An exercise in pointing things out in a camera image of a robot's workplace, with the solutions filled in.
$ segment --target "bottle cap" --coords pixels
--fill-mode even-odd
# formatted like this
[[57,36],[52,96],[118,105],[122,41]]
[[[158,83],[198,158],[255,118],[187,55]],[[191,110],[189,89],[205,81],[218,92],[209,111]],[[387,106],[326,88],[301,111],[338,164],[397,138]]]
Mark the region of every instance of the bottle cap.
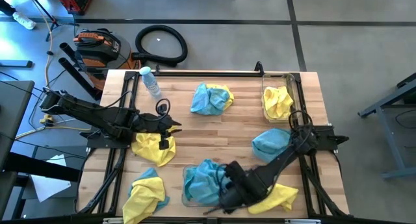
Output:
[[143,67],[138,71],[141,75],[147,75],[148,73],[150,73],[150,68],[149,67]]

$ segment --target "crumpled cloth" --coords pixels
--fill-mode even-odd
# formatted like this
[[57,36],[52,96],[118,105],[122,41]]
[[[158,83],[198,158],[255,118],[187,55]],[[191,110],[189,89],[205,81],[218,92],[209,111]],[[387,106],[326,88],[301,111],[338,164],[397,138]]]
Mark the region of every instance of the crumpled cloth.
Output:
[[124,224],[137,224],[165,207],[170,198],[164,192],[163,180],[155,169],[149,168],[129,190],[129,199],[123,206]]
[[173,136],[166,138],[169,142],[169,148],[160,150],[159,142],[161,135],[158,133],[137,133],[136,141],[131,143],[131,150],[134,154],[148,159],[156,164],[156,166],[164,166],[171,161],[176,154],[176,143]]
[[268,120],[285,119],[291,114],[293,100],[286,86],[266,87],[263,93],[264,114]]
[[248,212],[251,214],[260,214],[278,205],[281,205],[288,212],[292,210],[292,203],[296,199],[298,192],[299,190],[296,188],[275,184],[270,195],[260,203],[248,207]]
[[220,115],[234,101],[227,86],[200,84],[195,91],[190,111],[203,115]]
[[[187,168],[185,171],[184,193],[188,201],[195,201],[203,205],[217,205],[218,191],[220,189],[216,170],[218,168],[218,180],[224,176],[224,167],[219,167],[211,159],[205,159],[199,166]],[[228,178],[222,179],[222,188],[229,183]]]
[[270,129],[252,140],[253,153],[265,162],[271,162],[284,152],[291,134],[282,129]]

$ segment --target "white paper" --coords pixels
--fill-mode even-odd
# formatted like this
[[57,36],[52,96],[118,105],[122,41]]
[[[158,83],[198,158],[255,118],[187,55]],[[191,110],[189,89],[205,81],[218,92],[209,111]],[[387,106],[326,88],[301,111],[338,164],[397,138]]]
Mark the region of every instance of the white paper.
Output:
[[[57,155],[51,159],[57,160],[48,160],[48,162],[66,166],[64,155]],[[52,195],[55,195],[56,193],[71,186],[71,182],[65,180],[51,179],[38,175],[31,175],[31,177],[34,184],[34,189],[38,195],[39,202],[42,202]]]

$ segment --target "plastic water bottle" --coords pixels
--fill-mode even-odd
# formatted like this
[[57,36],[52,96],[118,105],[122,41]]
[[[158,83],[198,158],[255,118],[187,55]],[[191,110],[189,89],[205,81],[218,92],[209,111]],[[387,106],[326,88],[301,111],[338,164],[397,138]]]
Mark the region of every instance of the plastic water bottle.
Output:
[[148,89],[150,95],[156,99],[161,98],[162,93],[155,76],[150,72],[149,67],[143,67],[138,72],[142,75],[142,81]]

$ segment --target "blue towel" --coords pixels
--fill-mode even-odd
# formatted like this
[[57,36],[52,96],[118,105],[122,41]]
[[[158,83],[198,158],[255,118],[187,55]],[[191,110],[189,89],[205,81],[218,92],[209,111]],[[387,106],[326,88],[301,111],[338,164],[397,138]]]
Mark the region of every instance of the blue towel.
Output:
[[[149,168],[146,172],[144,172],[138,179],[134,180],[133,182],[139,180],[139,179],[150,179],[150,178],[154,178],[154,177],[158,177],[157,172],[155,171],[155,169],[153,168]],[[132,186],[130,186],[129,189],[129,197],[131,196],[131,190],[133,189]],[[159,201],[157,203],[155,212],[160,210],[161,208],[165,207],[168,203],[169,203],[170,197],[166,196],[164,198],[164,201]]]
[[[193,200],[203,205],[218,204],[219,186],[216,180],[216,169],[219,165],[211,159],[205,159],[199,166],[188,168],[185,172],[184,191],[188,201]],[[218,178],[224,176],[224,167],[218,168]],[[228,178],[222,180],[222,187],[229,183]]]
[[228,99],[227,90],[207,88],[202,83],[196,88],[190,111],[203,115],[220,115],[224,112]]
[[271,162],[284,152],[290,140],[290,132],[282,129],[270,129],[261,133],[252,141],[253,153],[265,162]]

